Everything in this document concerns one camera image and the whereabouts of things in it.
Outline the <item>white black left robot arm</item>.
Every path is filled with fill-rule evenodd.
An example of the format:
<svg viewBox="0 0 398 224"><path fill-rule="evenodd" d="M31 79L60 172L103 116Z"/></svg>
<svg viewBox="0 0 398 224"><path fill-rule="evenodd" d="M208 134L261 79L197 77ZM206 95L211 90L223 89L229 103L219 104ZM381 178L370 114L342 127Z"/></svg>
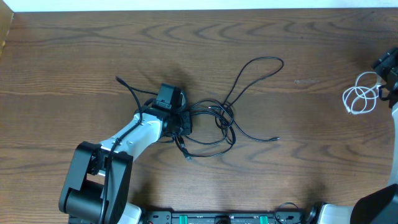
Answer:
<svg viewBox="0 0 398 224"><path fill-rule="evenodd" d="M133 162L164 136L192 131L187 96L162 84L139 106L130 123L98 144L83 141L74 152L58 203L69 223L139 223L142 210L127 201Z"/></svg>

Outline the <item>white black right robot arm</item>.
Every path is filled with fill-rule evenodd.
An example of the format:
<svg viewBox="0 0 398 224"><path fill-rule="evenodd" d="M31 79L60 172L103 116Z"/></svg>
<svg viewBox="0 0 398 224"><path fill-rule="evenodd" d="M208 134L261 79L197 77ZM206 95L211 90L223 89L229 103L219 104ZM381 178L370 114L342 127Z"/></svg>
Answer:
<svg viewBox="0 0 398 224"><path fill-rule="evenodd" d="M386 83L377 88L377 97L389 102L397 130L397 47L375 61L372 69ZM352 207L324 203L316 211L308 223L397 223L397 135L394 135L394 155L387 187L361 198Z"/></svg>

